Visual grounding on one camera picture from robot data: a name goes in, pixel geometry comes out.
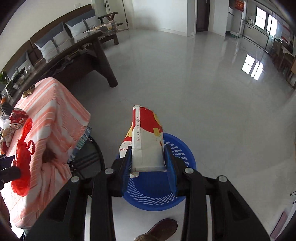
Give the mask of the red white paper cup carton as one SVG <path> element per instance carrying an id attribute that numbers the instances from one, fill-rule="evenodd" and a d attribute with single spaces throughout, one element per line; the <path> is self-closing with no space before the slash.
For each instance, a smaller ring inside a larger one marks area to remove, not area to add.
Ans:
<path id="1" fill-rule="evenodd" d="M 150 109 L 136 105 L 132 109 L 132 125 L 119 147 L 123 158 L 128 147 L 132 148 L 130 177 L 141 172 L 165 171 L 164 134 L 157 115 Z"/>

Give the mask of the blue plastic basket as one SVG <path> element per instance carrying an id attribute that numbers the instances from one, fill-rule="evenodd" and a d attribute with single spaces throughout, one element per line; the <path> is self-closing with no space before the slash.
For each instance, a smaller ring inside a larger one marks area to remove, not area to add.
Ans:
<path id="1" fill-rule="evenodd" d="M 173 155 L 182 159 L 187 167 L 196 170 L 193 153 L 181 139 L 164 133 L 164 144 L 170 146 Z M 185 199 L 171 191 L 166 172 L 144 172 L 130 178 L 123 198 L 132 206 L 146 211 L 167 210 Z"/>

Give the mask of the brown slipper shoe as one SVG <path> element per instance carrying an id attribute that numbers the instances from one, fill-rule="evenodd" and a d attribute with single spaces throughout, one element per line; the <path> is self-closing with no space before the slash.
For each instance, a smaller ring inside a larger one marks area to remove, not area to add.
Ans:
<path id="1" fill-rule="evenodd" d="M 178 223 L 174 219 L 165 218 L 156 223 L 148 232 L 139 235 L 135 241 L 165 241 L 175 234 Z"/>

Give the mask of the orange striped tablecloth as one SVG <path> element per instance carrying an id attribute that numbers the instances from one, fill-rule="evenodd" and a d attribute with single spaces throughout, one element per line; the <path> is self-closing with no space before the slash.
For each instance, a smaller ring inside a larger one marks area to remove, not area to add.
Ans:
<path id="1" fill-rule="evenodd" d="M 67 164 L 89 124 L 90 112 L 58 80 L 36 83 L 32 95 L 21 98 L 16 108 L 24 110 L 33 126 L 26 141 L 35 143 L 31 157 L 31 183 L 27 196 L 4 189 L 12 225 L 29 230 L 46 206 L 72 177 Z"/>

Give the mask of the red plastic bag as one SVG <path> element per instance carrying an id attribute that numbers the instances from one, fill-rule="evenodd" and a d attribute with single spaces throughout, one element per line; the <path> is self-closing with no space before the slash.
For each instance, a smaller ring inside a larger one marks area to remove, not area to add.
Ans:
<path id="1" fill-rule="evenodd" d="M 16 155 L 13 160 L 13 167 L 20 170 L 20 178 L 11 182 L 11 188 L 14 193 L 24 197 L 27 196 L 30 190 L 31 172 L 30 162 L 31 156 L 35 153 L 35 143 L 29 140 L 27 143 L 25 139 L 30 132 L 33 125 L 31 118 L 28 118 L 23 126 L 21 137 L 16 145 Z"/>

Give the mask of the dark wooden coffee table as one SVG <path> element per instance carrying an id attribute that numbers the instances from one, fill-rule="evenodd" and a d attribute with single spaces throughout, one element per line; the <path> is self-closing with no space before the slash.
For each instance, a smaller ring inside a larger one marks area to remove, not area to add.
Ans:
<path id="1" fill-rule="evenodd" d="M 110 87 L 116 87 L 117 79 L 99 40 L 102 35 L 102 31 L 90 31 L 79 40 L 71 38 L 65 42 L 68 47 L 61 52 L 51 52 L 53 57 L 48 61 L 30 41 L 27 41 L 11 57 L 4 70 L 11 70 L 22 56 L 29 57 L 33 68 L 28 73 L 21 71 L 23 75 L 18 79 L 21 84 L 19 87 L 13 88 L 16 82 L 8 82 L 1 91 L 1 97 L 4 97 L 10 106 L 15 106 L 23 92 L 43 78 L 54 77 L 65 87 L 69 87 L 93 70 L 106 78 Z"/>

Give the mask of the red white snack packet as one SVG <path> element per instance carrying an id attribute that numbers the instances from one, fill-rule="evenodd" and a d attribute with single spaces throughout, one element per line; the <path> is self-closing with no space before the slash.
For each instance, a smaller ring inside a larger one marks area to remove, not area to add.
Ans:
<path id="1" fill-rule="evenodd" d="M 24 110 L 19 108 L 13 109 L 9 118 L 10 128 L 13 130 L 19 130 L 20 128 L 23 127 L 28 117 L 29 116 Z"/>

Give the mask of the grey white cushion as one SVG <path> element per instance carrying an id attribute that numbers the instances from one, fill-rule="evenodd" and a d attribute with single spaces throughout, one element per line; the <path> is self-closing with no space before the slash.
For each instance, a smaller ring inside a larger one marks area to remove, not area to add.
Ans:
<path id="1" fill-rule="evenodd" d="M 7 69 L 6 73 L 9 80 L 12 80 L 23 68 L 28 69 L 31 66 L 31 61 L 29 59 L 28 51 L 26 50 L 22 56 Z"/>
<path id="2" fill-rule="evenodd" d="M 71 45 L 71 37 L 65 30 L 64 23 L 61 22 L 34 44 L 41 51 L 46 62 L 49 62 Z"/>
<path id="3" fill-rule="evenodd" d="M 95 10 L 92 9 L 67 21 L 65 24 L 70 30 L 72 37 L 76 37 L 77 35 L 99 26 L 100 22 L 95 15 Z"/>

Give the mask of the dark wooden sofa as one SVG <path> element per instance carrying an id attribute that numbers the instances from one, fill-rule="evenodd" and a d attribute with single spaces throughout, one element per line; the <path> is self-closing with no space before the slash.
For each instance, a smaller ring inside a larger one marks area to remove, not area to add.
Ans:
<path id="1" fill-rule="evenodd" d="M 117 27 L 121 23 L 114 20 L 116 14 L 97 16 L 88 4 L 62 15 L 30 37 L 4 66 L 4 72 L 12 80 L 23 69 L 60 61 L 62 52 L 96 32 L 102 32 L 101 43 L 113 40 L 118 45 Z"/>

